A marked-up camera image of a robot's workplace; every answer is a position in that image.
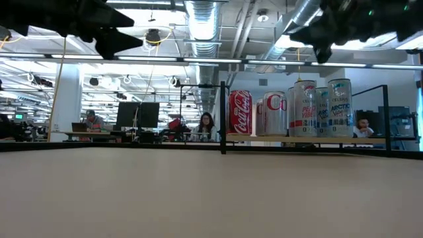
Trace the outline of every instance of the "woman with dark hair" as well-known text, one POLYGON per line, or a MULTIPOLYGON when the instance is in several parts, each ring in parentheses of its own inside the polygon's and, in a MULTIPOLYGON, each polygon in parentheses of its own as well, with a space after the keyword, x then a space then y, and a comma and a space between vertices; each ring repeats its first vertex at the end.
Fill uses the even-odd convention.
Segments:
POLYGON ((192 141, 218 141, 217 128, 210 113, 201 115, 200 125, 192 131, 192 141))
POLYGON ((362 118, 357 120, 357 125, 354 126, 354 133, 358 138, 368 138, 373 135, 374 131, 369 127, 369 120, 362 118))

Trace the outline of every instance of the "coca-cola can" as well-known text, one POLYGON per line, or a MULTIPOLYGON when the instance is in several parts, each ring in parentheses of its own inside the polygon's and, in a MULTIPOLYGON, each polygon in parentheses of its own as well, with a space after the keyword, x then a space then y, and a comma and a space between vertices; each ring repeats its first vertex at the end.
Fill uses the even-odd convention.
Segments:
POLYGON ((263 136, 263 99, 259 98, 256 102, 256 136, 263 136))
POLYGON ((284 92, 269 92, 263 98, 264 135, 286 136, 287 101, 284 92))
POLYGON ((234 90, 229 95, 228 134, 252 134, 252 97, 246 90, 234 90))

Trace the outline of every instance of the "arctic vibe can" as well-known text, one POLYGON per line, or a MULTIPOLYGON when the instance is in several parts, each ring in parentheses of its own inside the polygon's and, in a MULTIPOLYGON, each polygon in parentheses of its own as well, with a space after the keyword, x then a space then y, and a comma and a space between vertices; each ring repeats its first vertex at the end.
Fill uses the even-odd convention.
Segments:
POLYGON ((294 84, 295 136, 315 137, 316 132, 316 82, 298 81, 294 84))
POLYGON ((317 137, 328 137, 329 93, 327 87, 316 88, 317 137))
POLYGON ((263 98, 264 135, 286 136, 288 106, 284 92, 269 92, 263 98))
POLYGON ((288 89, 288 130, 289 136, 295 136, 295 107, 293 99, 293 87, 288 89))
POLYGON ((328 82, 328 92, 328 135, 335 138, 352 138, 354 135, 354 123, 350 80, 330 80, 328 82))
POLYGON ((260 98, 256 102, 256 136, 263 136, 263 99, 260 98))

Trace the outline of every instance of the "can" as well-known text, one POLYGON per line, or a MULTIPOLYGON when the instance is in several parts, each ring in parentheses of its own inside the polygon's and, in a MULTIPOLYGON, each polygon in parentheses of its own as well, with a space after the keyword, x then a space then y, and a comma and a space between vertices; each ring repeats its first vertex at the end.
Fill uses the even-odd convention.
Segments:
POLYGON ((228 134, 252 134, 252 97, 246 90, 234 90, 229 95, 228 134))
POLYGON ((316 132, 316 82, 298 81, 294 84, 295 136, 315 137, 316 132))
POLYGON ((351 81, 349 79, 333 79, 328 82, 329 120, 328 134, 335 138, 352 138, 353 110, 351 81))
POLYGON ((295 136, 295 107, 293 99, 293 87, 288 89, 288 130, 289 136, 295 136))
POLYGON ((287 101, 284 92, 268 92, 263 98, 264 135, 286 136, 287 101))
POLYGON ((328 117, 329 117, 329 93, 327 87, 316 88, 316 105, 317 105, 317 137, 328 137, 328 117))
POLYGON ((256 102, 256 136, 263 136, 263 98, 259 98, 256 102))

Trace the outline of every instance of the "beige tabletop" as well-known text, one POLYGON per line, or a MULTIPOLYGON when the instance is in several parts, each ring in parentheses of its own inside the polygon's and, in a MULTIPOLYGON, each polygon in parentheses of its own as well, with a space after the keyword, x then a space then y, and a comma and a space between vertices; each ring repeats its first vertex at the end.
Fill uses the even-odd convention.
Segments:
POLYGON ((0 237, 423 237, 423 161, 84 148, 0 153, 0 237))

